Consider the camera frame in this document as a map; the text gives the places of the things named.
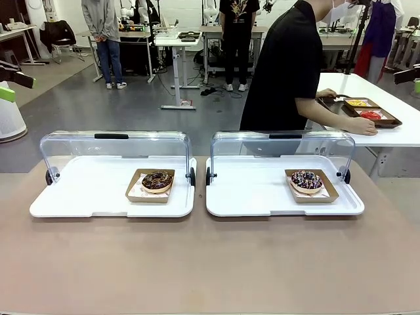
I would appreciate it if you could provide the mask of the person's right hand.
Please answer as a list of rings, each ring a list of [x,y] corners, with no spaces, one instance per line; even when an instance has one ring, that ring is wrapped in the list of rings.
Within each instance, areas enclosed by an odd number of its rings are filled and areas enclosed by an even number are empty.
[[[375,124],[372,120],[363,117],[355,117],[351,119],[351,122],[351,133],[365,136],[374,136],[378,133]]]

